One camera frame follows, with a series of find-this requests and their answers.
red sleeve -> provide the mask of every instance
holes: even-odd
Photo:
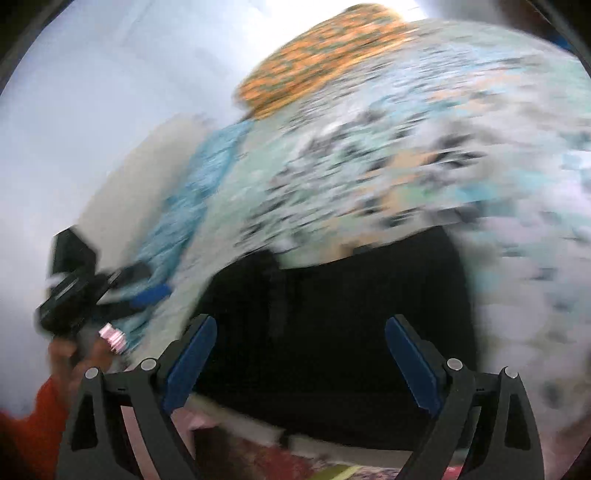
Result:
[[[2,426],[39,480],[53,480],[55,476],[67,416],[51,378],[37,392],[35,410],[30,416],[15,420],[0,413]]]

silver pin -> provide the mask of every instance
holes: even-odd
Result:
[[[505,367],[505,373],[510,378],[517,378],[517,375],[519,375],[519,372],[511,367]]]
[[[88,379],[91,380],[94,377],[96,377],[99,374],[99,369],[96,367],[90,367],[84,374],[84,376]]]
[[[140,364],[141,369],[146,372],[153,370],[155,366],[156,360],[154,360],[153,358],[147,358],[146,360],[143,360]]]
[[[457,372],[457,371],[460,371],[464,367],[464,364],[460,360],[458,360],[457,358],[450,358],[447,361],[447,366]]]

black cloth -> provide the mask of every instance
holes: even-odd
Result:
[[[394,314],[476,368],[466,276],[440,227],[306,268],[280,270],[269,251],[251,253],[212,278],[199,313],[219,332],[196,391],[343,445],[413,450],[429,422],[386,345]]]

